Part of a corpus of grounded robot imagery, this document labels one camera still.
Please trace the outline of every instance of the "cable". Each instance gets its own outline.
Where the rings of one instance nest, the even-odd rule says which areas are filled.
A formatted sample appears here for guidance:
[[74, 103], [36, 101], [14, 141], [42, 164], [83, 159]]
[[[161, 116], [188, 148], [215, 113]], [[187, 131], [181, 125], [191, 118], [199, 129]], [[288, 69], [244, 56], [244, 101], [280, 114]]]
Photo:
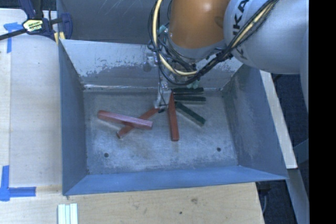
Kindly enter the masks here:
[[[157, 0], [157, 3], [155, 5], [155, 9], [154, 9], [154, 13], [153, 13], [152, 36], [153, 36], [153, 44], [156, 47], [157, 47], [156, 24], [157, 24], [157, 17], [158, 17], [158, 14], [159, 14], [159, 9], [160, 9], [161, 3], [162, 3], [162, 0]], [[197, 72], [197, 71], [182, 72], [182, 71], [176, 70], [176, 69], [172, 68], [169, 63], [167, 63], [167, 61], [162, 57], [162, 55], [159, 52], [158, 52], [158, 57], [159, 57], [160, 61], [166, 66], [166, 68], [174, 74], [178, 74], [180, 76], [192, 76], [192, 75], [196, 74], [196, 72]]]

